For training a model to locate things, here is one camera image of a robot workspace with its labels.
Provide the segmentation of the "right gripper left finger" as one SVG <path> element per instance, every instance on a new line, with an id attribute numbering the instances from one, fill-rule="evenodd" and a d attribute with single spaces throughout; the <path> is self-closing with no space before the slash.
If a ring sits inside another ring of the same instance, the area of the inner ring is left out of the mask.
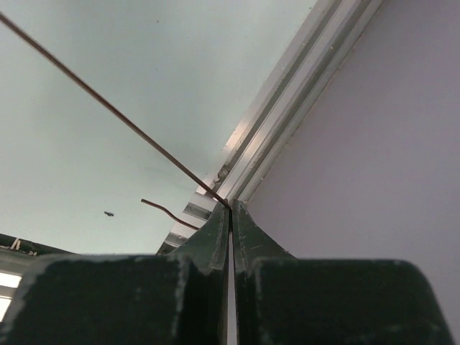
<path id="1" fill-rule="evenodd" d="M 25 272 L 3 344 L 225 344 L 229 209 L 164 255 L 54 255 Z"/>

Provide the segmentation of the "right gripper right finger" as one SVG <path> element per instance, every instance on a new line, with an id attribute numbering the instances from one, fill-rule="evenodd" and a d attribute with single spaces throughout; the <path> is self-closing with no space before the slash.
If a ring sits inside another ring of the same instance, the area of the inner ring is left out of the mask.
<path id="1" fill-rule="evenodd" d="M 452 344 L 425 275 L 398 259 L 298 259 L 231 211 L 240 344 Z"/>

